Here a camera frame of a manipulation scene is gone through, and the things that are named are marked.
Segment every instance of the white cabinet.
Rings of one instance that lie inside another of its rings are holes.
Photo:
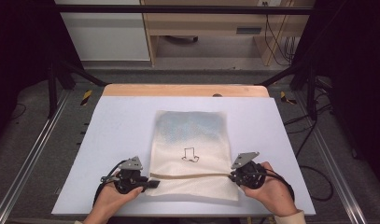
[[[139,5],[138,0],[55,0],[56,4]],[[62,13],[81,61],[149,61],[141,13]]]

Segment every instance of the white towel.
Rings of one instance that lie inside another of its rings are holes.
[[[238,200],[238,188],[228,178],[232,161],[223,113],[159,111],[150,161],[149,176],[161,183],[147,195]]]

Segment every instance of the person's left hand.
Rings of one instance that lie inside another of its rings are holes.
[[[143,190],[143,187],[138,187],[131,190],[127,194],[120,194],[114,183],[106,184],[99,196],[93,209],[84,220],[84,224],[104,224],[108,219],[114,216],[114,214],[127,202],[135,199]]]

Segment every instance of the aluminum rail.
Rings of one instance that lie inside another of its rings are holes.
[[[47,141],[53,131],[53,128],[55,127],[55,124],[62,114],[69,95],[70,91],[63,91],[63,94],[58,103],[58,109],[56,110],[54,116],[51,119],[47,120],[43,130],[37,137],[35,144],[30,150],[26,161],[19,170],[6,196],[4,197],[3,201],[0,202],[0,224],[6,222],[9,213],[15,205],[15,202],[18,200],[18,197],[20,196],[21,191],[26,184],[26,181],[30,177],[31,172],[35,167],[35,163],[37,162],[38,157],[41,155],[41,152],[43,151],[45,144],[47,144]]]
[[[313,15],[333,12],[312,7],[236,7],[236,6],[139,6],[139,5],[33,5],[35,9],[76,13],[190,13],[190,14],[262,14]]]
[[[295,98],[298,100],[299,105],[301,109],[303,110],[303,113],[307,113],[305,108],[305,100],[303,93],[294,92]],[[312,125],[312,121],[308,118],[308,123]],[[326,142],[324,141],[324,138],[319,130],[319,128],[316,126],[314,129],[314,136],[315,136],[315,143],[317,144],[317,148],[319,149],[319,153],[321,158],[324,161],[324,164],[326,165],[327,171],[329,172],[331,176],[331,181],[333,185],[335,186],[336,191],[338,192],[338,195],[341,198],[342,204],[344,205],[345,211],[347,212],[347,215],[350,218],[350,221],[353,224],[366,224],[367,220],[365,219],[365,216],[363,215],[358,202],[355,199],[355,196],[353,195],[352,190],[348,186],[344,175],[342,174],[341,170],[339,169],[335,159],[330,153],[329,147],[327,146]]]

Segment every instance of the black line drawing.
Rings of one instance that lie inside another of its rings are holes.
[[[195,148],[194,147],[186,147],[184,148],[184,157],[181,158],[183,161],[192,161],[198,162],[199,157],[195,156]]]

